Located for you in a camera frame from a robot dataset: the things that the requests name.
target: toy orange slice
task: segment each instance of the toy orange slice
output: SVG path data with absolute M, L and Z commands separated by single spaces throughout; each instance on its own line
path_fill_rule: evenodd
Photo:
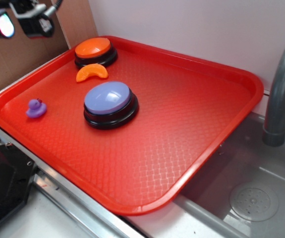
M 82 67 L 77 75 L 76 82 L 82 82 L 91 76 L 98 76 L 100 78 L 108 78 L 107 69 L 98 63 L 92 63 Z

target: faucet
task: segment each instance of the faucet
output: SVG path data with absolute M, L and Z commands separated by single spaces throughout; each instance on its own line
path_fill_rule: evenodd
M 285 51 L 271 87 L 262 140 L 273 147 L 281 146 L 285 142 Z

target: toy duck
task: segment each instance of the toy duck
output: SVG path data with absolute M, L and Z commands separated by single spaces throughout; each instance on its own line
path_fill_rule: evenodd
M 29 109 L 26 114 L 29 118 L 38 118 L 47 111 L 47 105 L 40 99 L 32 99 L 29 102 Z

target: sink drain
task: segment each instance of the sink drain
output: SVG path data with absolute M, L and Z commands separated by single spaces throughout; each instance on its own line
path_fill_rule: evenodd
M 237 215 L 253 222 L 271 218 L 279 207 L 276 194 L 258 182 L 242 183 L 236 186 L 230 194 L 229 201 Z

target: plastic tray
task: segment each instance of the plastic tray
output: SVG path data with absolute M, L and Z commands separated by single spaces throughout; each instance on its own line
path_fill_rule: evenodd
M 120 215 L 161 208 L 182 189 L 263 96 L 253 74 L 140 43 L 107 38 L 118 51 L 109 78 L 76 83 L 71 49 L 0 94 L 0 127 Z M 126 83 L 140 110 L 112 130 L 83 117 L 87 92 Z M 25 112 L 40 98 L 48 111 Z

